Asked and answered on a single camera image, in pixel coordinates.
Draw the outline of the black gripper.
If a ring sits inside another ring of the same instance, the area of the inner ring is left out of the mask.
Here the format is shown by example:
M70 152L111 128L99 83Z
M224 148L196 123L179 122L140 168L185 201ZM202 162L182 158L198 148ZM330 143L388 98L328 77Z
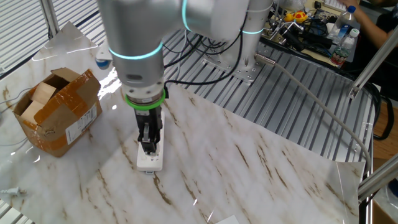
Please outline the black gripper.
M160 132L163 128L160 106L148 110L134 110L139 128L138 141L140 142L145 154L156 153L157 145L161 140Z

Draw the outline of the bystander hand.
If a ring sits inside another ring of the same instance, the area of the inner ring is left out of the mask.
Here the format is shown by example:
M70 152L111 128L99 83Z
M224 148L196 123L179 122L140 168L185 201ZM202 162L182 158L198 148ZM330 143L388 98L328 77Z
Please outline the bystander hand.
M344 4L346 7L354 6L356 9L359 8L359 3L357 0L338 0L338 1Z

